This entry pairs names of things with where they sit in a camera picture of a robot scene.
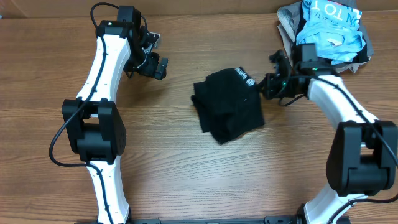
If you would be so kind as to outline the black t-shirt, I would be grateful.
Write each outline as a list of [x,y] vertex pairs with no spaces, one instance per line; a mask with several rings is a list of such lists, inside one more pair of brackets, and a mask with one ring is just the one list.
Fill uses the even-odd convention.
[[265,125],[255,79],[243,67],[227,68],[193,84],[192,103],[201,130],[218,144]]

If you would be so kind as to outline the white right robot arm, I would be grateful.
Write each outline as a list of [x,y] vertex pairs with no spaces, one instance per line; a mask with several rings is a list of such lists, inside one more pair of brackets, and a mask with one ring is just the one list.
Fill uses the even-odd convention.
[[368,112],[345,87],[335,68],[317,55],[314,44],[294,47],[290,62],[282,50],[270,55],[275,71],[260,82],[268,100],[306,97],[323,111],[335,129],[327,183],[295,215],[267,216],[265,223],[349,223],[346,212],[358,203],[387,204],[375,199],[390,189],[397,169],[397,126]]

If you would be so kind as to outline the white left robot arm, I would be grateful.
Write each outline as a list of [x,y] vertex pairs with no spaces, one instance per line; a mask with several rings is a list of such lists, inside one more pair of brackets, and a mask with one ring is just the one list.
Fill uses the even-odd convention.
[[116,20],[95,23],[96,53],[82,89],[62,105],[64,124],[80,167],[86,167],[98,203],[96,223],[131,223],[121,175],[126,128],[116,106],[123,74],[163,80],[167,58],[153,51],[160,34],[149,32],[145,17],[133,6],[119,6]]

